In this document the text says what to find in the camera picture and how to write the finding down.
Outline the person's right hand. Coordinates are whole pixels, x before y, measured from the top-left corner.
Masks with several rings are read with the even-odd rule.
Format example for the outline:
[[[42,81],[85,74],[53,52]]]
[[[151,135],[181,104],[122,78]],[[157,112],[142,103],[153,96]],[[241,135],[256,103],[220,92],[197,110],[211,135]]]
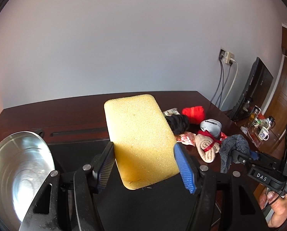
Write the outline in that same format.
[[[274,211],[268,226],[270,228],[279,228],[287,219],[287,194],[284,197],[278,197],[278,194],[274,191],[266,193],[266,188],[262,190],[260,194],[258,203],[261,209],[263,209],[268,202],[271,206],[271,209]]]

